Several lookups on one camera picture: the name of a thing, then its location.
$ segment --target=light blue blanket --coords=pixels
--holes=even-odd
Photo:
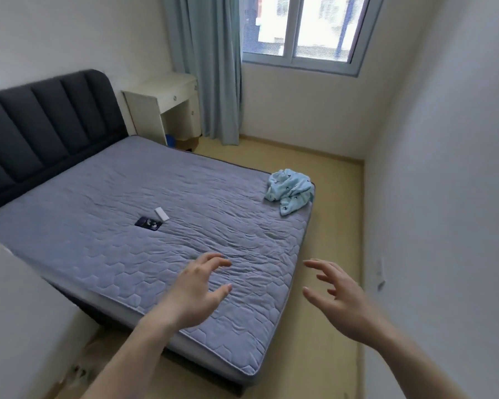
[[[314,185],[307,175],[291,169],[280,170],[270,175],[264,198],[268,201],[279,200],[279,212],[287,215],[313,200]]]

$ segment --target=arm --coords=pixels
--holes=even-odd
[[[321,260],[305,266],[322,273],[333,300],[304,287],[303,295],[343,335],[372,347],[386,361],[407,399],[467,399],[460,388],[406,335],[399,332],[338,265]]]
[[[144,397],[166,343],[179,329],[206,320],[231,292],[231,285],[208,291],[211,273],[231,262],[206,253],[180,273],[173,288],[145,315],[82,399]]]

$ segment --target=wall outlet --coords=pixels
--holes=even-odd
[[[380,291],[386,283],[386,274],[384,269],[384,258],[380,257],[376,265],[377,289]]]

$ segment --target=curtain fold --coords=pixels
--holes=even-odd
[[[238,144],[242,120],[239,0],[163,0],[174,68],[198,78],[202,132]]]

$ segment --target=quilted mattress surface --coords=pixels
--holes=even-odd
[[[0,208],[0,242],[41,274],[135,314],[153,308],[189,260],[223,253],[233,265],[214,272],[210,288],[233,291],[179,332],[176,351],[248,384],[285,307],[312,208],[282,218],[263,199],[268,176],[128,137]],[[158,231],[134,225],[159,206],[170,220]]]

